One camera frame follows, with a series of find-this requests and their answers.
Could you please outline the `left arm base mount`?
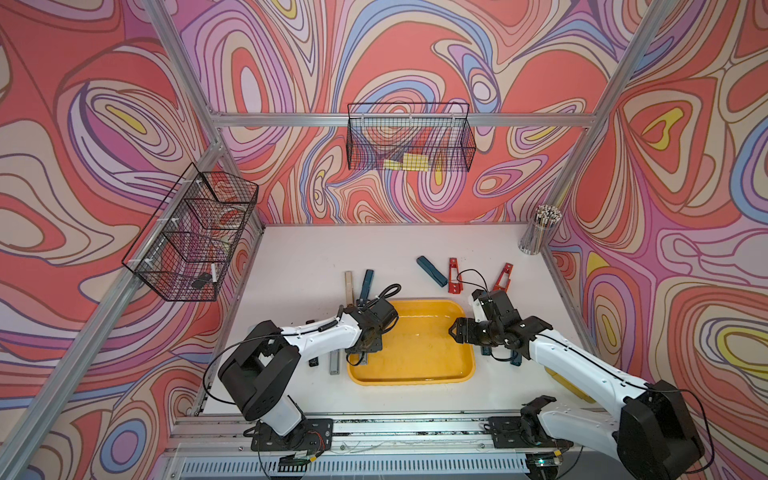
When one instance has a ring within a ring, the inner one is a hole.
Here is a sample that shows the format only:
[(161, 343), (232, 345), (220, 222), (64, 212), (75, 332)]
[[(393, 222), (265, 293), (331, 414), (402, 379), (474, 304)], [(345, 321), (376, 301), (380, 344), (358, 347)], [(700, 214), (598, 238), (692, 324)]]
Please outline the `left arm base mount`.
[(288, 434), (280, 436), (263, 422), (243, 432), (251, 439), (254, 452), (322, 453), (332, 447), (334, 420), (330, 417), (304, 418)]

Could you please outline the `teal pliers at back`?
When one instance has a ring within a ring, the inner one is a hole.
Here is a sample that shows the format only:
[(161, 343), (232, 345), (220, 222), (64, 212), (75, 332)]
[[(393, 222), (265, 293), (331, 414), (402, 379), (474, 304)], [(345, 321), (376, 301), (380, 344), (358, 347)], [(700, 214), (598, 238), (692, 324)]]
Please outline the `teal pliers at back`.
[(437, 269), (437, 267), (425, 256), (419, 256), (416, 259), (416, 263), (424, 270), (432, 280), (434, 280), (440, 287), (446, 287), (448, 285), (447, 277)]

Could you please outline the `yellow sticky notes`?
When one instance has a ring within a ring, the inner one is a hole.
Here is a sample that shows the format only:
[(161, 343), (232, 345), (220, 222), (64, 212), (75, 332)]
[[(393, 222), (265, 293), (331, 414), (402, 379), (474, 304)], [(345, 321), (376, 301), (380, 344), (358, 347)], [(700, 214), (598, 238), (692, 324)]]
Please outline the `yellow sticky notes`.
[(382, 168), (389, 171), (428, 172), (431, 170), (431, 164), (426, 155), (404, 153), (399, 160), (385, 159)]

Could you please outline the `red pruning pliers right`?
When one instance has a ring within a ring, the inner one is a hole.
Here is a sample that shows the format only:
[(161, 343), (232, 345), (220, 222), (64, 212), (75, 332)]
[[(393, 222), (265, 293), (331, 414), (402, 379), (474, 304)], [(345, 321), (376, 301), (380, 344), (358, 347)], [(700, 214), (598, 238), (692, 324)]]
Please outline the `red pruning pliers right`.
[(494, 291), (507, 292), (509, 290), (514, 265), (505, 263), (493, 286)]

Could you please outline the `red pruning pliers left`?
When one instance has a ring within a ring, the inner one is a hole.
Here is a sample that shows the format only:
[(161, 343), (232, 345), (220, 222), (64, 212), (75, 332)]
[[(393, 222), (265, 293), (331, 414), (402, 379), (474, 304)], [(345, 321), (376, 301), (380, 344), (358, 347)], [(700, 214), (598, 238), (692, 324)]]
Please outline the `red pruning pliers left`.
[(450, 294), (459, 295), (463, 291), (463, 283), (460, 277), (458, 261), (455, 257), (449, 258), (448, 291)]

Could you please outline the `aluminium frame post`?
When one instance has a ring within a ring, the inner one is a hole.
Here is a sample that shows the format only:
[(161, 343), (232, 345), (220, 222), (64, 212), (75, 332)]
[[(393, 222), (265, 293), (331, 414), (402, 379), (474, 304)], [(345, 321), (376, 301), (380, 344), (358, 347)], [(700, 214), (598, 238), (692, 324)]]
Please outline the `aluminium frame post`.
[(183, 87), (184, 94), (193, 107), (203, 132), (203, 137), (209, 141), (205, 152), (196, 161), (196, 167), (200, 171), (214, 171), (216, 168), (219, 168), (242, 179), (242, 172), (224, 142), (219, 129), (214, 124), (214, 114), (209, 109), (206, 96), (193, 72), (181, 37), (164, 2), (147, 0), (144, 1), (144, 8), (152, 27), (169, 57), (171, 67)]

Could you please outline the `yellow dial object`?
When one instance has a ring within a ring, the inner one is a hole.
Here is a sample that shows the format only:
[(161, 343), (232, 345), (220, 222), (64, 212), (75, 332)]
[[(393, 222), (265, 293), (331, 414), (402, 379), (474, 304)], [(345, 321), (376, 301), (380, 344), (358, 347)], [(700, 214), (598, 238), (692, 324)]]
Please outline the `yellow dial object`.
[(552, 378), (553, 378), (553, 379), (554, 379), (554, 380), (555, 380), (557, 383), (559, 383), (560, 385), (562, 385), (564, 388), (566, 388), (568, 391), (570, 391), (570, 392), (571, 392), (573, 395), (575, 395), (575, 396), (576, 396), (576, 397), (578, 397), (579, 399), (581, 399), (581, 400), (583, 400), (583, 401), (585, 401), (586, 403), (589, 403), (589, 404), (595, 404), (595, 403), (596, 403), (596, 401), (595, 401), (595, 400), (594, 400), (594, 399), (593, 399), (591, 396), (589, 396), (588, 394), (586, 394), (585, 392), (583, 392), (581, 389), (579, 389), (578, 387), (576, 387), (576, 386), (575, 386), (573, 383), (571, 383), (570, 381), (568, 381), (568, 380), (567, 380), (565, 377), (563, 377), (562, 375), (558, 374), (557, 372), (555, 372), (554, 370), (552, 370), (552, 369), (549, 369), (549, 368), (545, 368), (545, 371), (546, 371), (546, 372), (547, 372), (547, 373), (548, 373), (548, 374), (549, 374), (549, 375), (550, 375), (550, 376), (551, 376), (551, 377), (552, 377)]

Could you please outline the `teal pruning pliers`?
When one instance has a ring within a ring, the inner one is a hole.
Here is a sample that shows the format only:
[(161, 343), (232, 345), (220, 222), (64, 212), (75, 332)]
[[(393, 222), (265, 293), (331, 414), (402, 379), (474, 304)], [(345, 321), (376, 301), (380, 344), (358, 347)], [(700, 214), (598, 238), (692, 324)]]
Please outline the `teal pruning pliers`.
[(373, 276), (374, 276), (374, 270), (373, 269), (367, 269), (364, 274), (363, 283), (360, 290), (360, 295), (358, 298), (359, 304), (364, 304), (368, 301), (370, 290), (373, 282)]

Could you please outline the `beige pruning pliers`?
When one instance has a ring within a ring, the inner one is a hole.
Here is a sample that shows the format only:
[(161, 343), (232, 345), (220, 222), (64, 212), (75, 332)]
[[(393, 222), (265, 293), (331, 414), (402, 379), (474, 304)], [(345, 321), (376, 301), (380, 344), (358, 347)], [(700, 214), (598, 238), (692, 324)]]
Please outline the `beige pruning pliers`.
[(344, 283), (345, 283), (345, 287), (344, 287), (345, 304), (353, 305), (355, 301), (355, 294), (354, 294), (354, 278), (353, 278), (352, 271), (344, 272)]

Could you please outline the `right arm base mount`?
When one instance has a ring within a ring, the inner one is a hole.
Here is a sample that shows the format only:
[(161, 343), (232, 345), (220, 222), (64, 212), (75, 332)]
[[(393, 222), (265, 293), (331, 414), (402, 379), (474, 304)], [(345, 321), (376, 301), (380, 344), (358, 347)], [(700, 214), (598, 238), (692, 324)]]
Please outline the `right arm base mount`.
[(542, 409), (555, 401), (553, 396), (541, 395), (524, 404), (518, 415), (489, 417), (482, 428), (497, 449), (552, 447), (567, 451), (573, 443), (547, 434), (538, 418)]

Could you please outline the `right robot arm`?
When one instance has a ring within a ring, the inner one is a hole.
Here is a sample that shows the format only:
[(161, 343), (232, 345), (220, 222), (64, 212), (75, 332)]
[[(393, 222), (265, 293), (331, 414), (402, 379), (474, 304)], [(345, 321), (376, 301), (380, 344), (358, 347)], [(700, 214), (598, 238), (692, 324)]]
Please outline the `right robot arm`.
[(576, 346), (545, 320), (522, 317), (504, 291), (475, 290), (472, 309), (472, 317), (456, 319), (449, 329), (457, 343), (503, 347), (552, 370), (603, 409), (579, 409), (541, 395), (519, 414), (521, 435), (529, 444), (570, 441), (619, 461), (636, 479), (693, 473), (705, 445), (682, 390), (626, 373)]

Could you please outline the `red pruning pliers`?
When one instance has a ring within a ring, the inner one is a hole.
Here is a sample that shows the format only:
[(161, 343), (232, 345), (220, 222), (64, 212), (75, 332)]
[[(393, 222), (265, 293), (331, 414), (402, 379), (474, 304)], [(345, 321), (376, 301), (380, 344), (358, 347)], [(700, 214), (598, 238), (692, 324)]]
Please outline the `red pruning pliers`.
[(450, 294), (459, 295), (463, 291), (463, 283), (460, 277), (458, 261), (455, 257), (449, 258), (448, 291)]
[(494, 291), (507, 292), (509, 290), (514, 265), (505, 263), (493, 286)]

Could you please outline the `cup of metal rods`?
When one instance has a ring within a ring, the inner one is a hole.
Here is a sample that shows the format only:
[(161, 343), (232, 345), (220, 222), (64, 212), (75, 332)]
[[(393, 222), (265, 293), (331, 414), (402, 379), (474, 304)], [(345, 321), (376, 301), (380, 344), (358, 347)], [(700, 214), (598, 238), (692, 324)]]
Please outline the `cup of metal rods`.
[(559, 208), (547, 204), (539, 205), (518, 243), (519, 249), (527, 255), (538, 254), (561, 220), (562, 212)]

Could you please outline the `aluminium rail base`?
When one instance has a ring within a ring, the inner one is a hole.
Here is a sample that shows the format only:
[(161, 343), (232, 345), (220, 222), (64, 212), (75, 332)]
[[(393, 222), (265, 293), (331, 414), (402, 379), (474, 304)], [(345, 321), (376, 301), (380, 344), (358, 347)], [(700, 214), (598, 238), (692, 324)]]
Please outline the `aluminium rail base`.
[(322, 414), (295, 449), (231, 416), (184, 420), (155, 479), (628, 479), (617, 460), (565, 440), (536, 444), (499, 412)]

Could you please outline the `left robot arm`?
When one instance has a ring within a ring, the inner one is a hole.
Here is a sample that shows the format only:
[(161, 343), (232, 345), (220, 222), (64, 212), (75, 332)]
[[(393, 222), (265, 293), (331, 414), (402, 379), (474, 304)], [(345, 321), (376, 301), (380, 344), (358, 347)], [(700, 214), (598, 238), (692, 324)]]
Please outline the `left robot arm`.
[(342, 306), (326, 320), (299, 327), (272, 321), (256, 325), (222, 362), (217, 378), (247, 421), (259, 421), (279, 437), (302, 428), (305, 415), (286, 394), (298, 365), (342, 350), (352, 356), (383, 348), (382, 337), (399, 319), (384, 297), (361, 306)]

